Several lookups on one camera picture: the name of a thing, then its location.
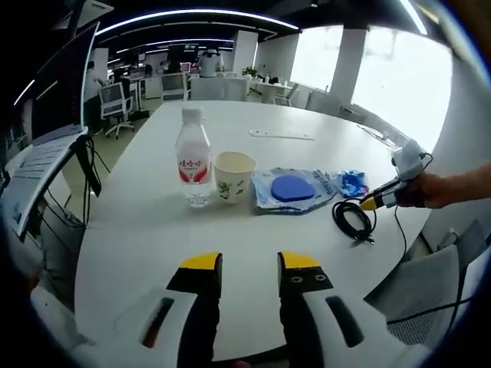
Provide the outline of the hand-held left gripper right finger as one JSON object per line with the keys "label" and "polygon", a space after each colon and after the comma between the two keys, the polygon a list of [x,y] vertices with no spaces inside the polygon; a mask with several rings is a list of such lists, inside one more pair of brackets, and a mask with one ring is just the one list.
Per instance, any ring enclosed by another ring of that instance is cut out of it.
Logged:
{"label": "hand-held left gripper right finger", "polygon": [[393,336],[377,309],[334,287],[314,258],[280,251],[278,291],[292,367],[418,365],[418,347]]}

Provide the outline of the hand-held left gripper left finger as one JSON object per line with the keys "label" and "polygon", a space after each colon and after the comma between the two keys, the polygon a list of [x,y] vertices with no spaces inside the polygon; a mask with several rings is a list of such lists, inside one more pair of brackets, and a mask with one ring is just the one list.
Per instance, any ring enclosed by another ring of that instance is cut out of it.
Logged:
{"label": "hand-held left gripper left finger", "polygon": [[78,346],[72,358],[79,367],[209,367],[221,290],[220,252],[188,258],[116,319],[111,338]]}

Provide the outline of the person's right hand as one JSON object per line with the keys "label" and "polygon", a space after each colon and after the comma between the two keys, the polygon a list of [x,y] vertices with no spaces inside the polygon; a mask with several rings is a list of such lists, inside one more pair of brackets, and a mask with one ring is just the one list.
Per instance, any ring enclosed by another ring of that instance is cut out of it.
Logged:
{"label": "person's right hand", "polygon": [[401,190],[399,205],[440,209],[445,206],[445,183],[444,178],[424,172]]}

